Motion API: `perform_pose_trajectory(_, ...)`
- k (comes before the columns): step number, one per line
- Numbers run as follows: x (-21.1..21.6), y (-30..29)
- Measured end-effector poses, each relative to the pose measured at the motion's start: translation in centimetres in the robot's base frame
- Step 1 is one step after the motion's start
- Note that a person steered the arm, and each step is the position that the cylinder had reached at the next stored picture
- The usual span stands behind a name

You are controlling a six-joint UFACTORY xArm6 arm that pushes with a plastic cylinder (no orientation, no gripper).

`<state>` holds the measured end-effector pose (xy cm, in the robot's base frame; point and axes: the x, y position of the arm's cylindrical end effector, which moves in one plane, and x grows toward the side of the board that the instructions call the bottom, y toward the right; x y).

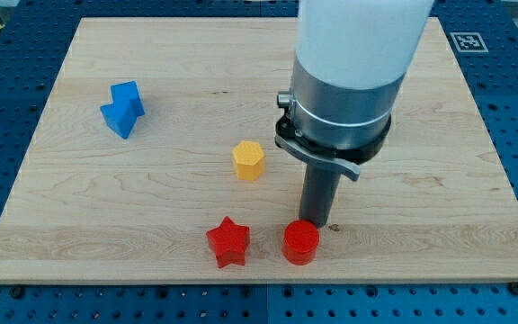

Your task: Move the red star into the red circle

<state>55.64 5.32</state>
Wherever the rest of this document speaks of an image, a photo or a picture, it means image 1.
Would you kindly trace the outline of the black clamp with grey lever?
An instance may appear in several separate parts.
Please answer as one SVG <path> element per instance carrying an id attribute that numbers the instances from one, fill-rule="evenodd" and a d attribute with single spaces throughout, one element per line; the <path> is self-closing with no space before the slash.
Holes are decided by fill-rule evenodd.
<path id="1" fill-rule="evenodd" d="M 275 124 L 274 140 L 277 147 L 287 151 L 308 166 L 357 181 L 361 174 L 359 165 L 371 160 L 380 152 L 389 133 L 391 120 L 392 118 L 388 117 L 386 126 L 371 142 L 358 148 L 338 149 L 320 146 L 316 142 L 300 136 L 290 118 L 283 115 Z"/>

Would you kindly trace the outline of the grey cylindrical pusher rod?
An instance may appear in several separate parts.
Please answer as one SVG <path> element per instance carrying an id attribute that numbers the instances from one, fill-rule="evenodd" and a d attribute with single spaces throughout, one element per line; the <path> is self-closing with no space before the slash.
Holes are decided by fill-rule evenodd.
<path id="1" fill-rule="evenodd" d="M 299 218 L 317 228 L 327 224 L 340 174 L 307 165 L 299 206 Z"/>

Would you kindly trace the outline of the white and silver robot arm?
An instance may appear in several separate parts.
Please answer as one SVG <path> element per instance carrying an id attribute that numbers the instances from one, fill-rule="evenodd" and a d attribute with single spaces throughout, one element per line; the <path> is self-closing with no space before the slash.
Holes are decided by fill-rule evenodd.
<path id="1" fill-rule="evenodd" d="M 357 181 L 389 133 L 433 0 L 303 0 L 276 145 L 307 166 L 299 218 L 326 225 L 341 177 Z"/>

